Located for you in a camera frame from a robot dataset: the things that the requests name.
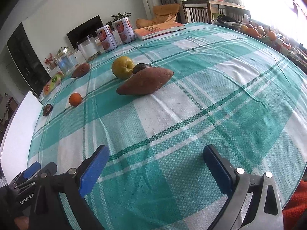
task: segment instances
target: potted plant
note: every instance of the potted plant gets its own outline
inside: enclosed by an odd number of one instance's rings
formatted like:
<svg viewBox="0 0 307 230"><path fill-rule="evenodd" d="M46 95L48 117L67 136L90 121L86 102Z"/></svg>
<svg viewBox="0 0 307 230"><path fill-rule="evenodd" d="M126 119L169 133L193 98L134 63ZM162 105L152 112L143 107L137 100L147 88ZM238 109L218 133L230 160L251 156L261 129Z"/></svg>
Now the potted plant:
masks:
<svg viewBox="0 0 307 230"><path fill-rule="evenodd" d="M62 52L66 47L60 47L59 50L56 52L56 54L59 54L60 52Z"/></svg>
<svg viewBox="0 0 307 230"><path fill-rule="evenodd" d="M109 22L107 22L106 24L110 26L110 28L111 28L112 31L115 30L114 27L112 26L113 21L109 21Z"/></svg>
<svg viewBox="0 0 307 230"><path fill-rule="evenodd" d="M50 67L51 70L56 68L56 64L54 62L54 59L52 57L52 54L49 53L49 58L45 58L44 63Z"/></svg>
<svg viewBox="0 0 307 230"><path fill-rule="evenodd" d="M131 15L131 13L123 13L123 14L120 14L120 13L118 13L118 15L113 15L113 16L111 16L111 17L113 17L114 19L113 19L113 22L115 22L115 21L117 21L117 20L120 20L120 19L123 19L123 18L125 18L125 17L130 17L130 15Z"/></svg>

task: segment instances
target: blue gripper pad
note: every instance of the blue gripper pad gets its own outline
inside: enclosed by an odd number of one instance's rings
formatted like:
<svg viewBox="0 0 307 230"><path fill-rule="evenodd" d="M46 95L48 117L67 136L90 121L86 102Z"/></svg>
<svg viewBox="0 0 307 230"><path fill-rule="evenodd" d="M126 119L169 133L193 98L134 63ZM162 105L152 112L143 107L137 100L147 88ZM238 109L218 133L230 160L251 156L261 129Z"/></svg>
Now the blue gripper pad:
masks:
<svg viewBox="0 0 307 230"><path fill-rule="evenodd" d="M103 168L108 162L109 157L110 157L109 148L107 146L104 146L101 148L99 153L92 160L90 165L87 167L86 171L83 173L83 175L80 178L79 193L81 197L86 196L92 191Z"/></svg>
<svg viewBox="0 0 307 230"><path fill-rule="evenodd" d="M221 190L221 193L231 196L232 178L223 167L222 162L208 145L204 148L203 158L215 179L215 182Z"/></svg>
<svg viewBox="0 0 307 230"><path fill-rule="evenodd" d="M40 163L35 162L33 163L29 168L27 168L23 172L23 178L24 179L29 179L31 176L33 176L38 170L40 170Z"/></svg>

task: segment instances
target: bottle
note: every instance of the bottle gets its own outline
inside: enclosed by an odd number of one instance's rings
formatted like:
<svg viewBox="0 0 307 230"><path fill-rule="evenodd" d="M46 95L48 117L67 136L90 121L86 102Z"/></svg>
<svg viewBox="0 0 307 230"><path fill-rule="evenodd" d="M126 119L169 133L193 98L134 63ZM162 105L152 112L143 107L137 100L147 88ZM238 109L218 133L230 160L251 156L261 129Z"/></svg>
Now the bottle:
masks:
<svg viewBox="0 0 307 230"><path fill-rule="evenodd" d="M289 48L290 48L290 46L287 44L287 43L285 43L285 42L283 42L282 43L282 46L281 46L281 48L280 48L280 53L283 55L283 56L288 56L288 51L289 51Z"/></svg>
<svg viewBox="0 0 307 230"><path fill-rule="evenodd" d="M284 43L284 41L280 38L277 38L276 43L277 43L276 50L281 53L281 46Z"/></svg>
<svg viewBox="0 0 307 230"><path fill-rule="evenodd" d="M247 14L244 14L243 16L243 24L248 24L248 15Z"/></svg>

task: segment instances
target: metal screw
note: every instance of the metal screw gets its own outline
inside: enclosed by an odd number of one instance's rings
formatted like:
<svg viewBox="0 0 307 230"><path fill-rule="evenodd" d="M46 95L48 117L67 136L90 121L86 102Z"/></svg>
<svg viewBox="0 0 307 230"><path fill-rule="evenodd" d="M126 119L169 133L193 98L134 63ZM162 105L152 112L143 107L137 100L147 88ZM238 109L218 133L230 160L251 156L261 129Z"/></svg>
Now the metal screw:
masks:
<svg viewBox="0 0 307 230"><path fill-rule="evenodd" d="M71 169L68 170L68 174L70 174L70 175L74 175L75 173L77 173L76 168L71 168Z"/></svg>
<svg viewBox="0 0 307 230"><path fill-rule="evenodd" d="M267 172L266 172L266 176L267 176L268 178L272 178L272 177L273 177L273 174L272 174L271 172L267 171Z"/></svg>
<svg viewBox="0 0 307 230"><path fill-rule="evenodd" d="M241 174L241 175L245 173L244 169L242 168L237 168L236 171L238 174Z"/></svg>

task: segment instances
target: person's hand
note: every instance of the person's hand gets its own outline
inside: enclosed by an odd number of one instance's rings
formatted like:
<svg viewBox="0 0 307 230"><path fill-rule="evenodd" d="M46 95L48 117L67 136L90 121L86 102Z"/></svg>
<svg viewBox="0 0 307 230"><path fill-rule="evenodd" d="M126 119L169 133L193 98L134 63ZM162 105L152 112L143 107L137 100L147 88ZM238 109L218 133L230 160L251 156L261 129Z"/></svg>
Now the person's hand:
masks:
<svg viewBox="0 0 307 230"><path fill-rule="evenodd" d="M29 217L19 216L14 219L15 224L19 227L20 230L27 230L29 227Z"/></svg>

